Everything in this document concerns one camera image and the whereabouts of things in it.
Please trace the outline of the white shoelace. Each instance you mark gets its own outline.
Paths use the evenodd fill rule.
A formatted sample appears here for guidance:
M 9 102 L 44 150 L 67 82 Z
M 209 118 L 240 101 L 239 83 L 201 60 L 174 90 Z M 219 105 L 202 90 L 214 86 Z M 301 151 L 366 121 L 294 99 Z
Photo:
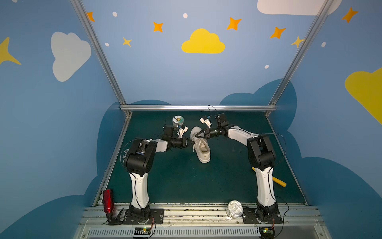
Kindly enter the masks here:
M 194 150 L 196 150 L 198 152 L 202 152 L 202 153 L 207 153 L 210 151 L 208 141 L 206 139 L 202 139 L 202 138 L 197 138 L 195 140 L 193 147 L 194 147 Z

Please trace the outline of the white sneaker shoe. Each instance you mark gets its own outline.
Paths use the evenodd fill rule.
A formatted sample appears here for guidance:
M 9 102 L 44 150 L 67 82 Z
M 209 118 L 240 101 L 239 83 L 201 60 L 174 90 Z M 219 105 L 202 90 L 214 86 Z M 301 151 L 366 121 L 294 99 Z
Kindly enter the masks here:
M 196 137 L 202 129 L 198 126 L 193 127 L 191 130 L 191 140 L 194 142 L 193 150 L 197 153 L 198 159 L 201 163 L 208 163 L 211 159 L 211 150 L 208 141 L 204 138 Z

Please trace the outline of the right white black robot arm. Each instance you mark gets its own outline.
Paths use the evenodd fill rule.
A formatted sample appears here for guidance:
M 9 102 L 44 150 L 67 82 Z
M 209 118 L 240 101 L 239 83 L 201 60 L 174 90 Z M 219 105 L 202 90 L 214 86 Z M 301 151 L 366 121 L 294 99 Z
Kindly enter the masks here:
M 257 178 L 256 219 L 262 224 L 282 223 L 283 217 L 278 209 L 273 187 L 276 153 L 269 137 L 266 134 L 252 133 L 239 126 L 229 124 L 224 113 L 216 115 L 215 118 L 217 120 L 216 128 L 211 127 L 207 117 L 200 118 L 207 128 L 194 127 L 191 132 L 192 141 L 199 143 L 202 139 L 207 140 L 223 135 L 246 146 L 249 162 L 255 168 Z

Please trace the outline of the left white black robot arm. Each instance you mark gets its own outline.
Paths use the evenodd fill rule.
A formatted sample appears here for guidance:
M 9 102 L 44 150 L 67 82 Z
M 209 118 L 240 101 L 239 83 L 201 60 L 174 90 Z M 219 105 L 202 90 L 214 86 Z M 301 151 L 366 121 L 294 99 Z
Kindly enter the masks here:
M 148 195 L 148 174 L 157 152 L 166 152 L 171 148 L 186 148 L 194 144 L 184 137 L 188 127 L 165 126 L 160 139 L 136 138 L 130 148 L 122 155 L 123 167 L 129 173 L 132 183 L 132 201 L 126 210 L 123 223 L 126 225 L 154 223 Z

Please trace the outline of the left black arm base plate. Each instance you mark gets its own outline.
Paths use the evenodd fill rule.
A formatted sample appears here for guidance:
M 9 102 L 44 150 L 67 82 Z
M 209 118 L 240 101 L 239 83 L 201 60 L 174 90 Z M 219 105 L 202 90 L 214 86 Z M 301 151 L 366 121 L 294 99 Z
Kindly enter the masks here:
M 133 210 L 128 209 L 123 217 L 124 225 L 162 225 L 164 220 L 164 209 Z

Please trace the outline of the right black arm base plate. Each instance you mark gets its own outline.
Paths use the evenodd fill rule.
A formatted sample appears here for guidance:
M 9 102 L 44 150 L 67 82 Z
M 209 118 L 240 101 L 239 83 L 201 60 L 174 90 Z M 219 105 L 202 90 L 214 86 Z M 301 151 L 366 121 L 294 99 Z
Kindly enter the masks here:
M 260 208 L 243 208 L 244 224 L 282 224 L 282 216 L 275 205 Z

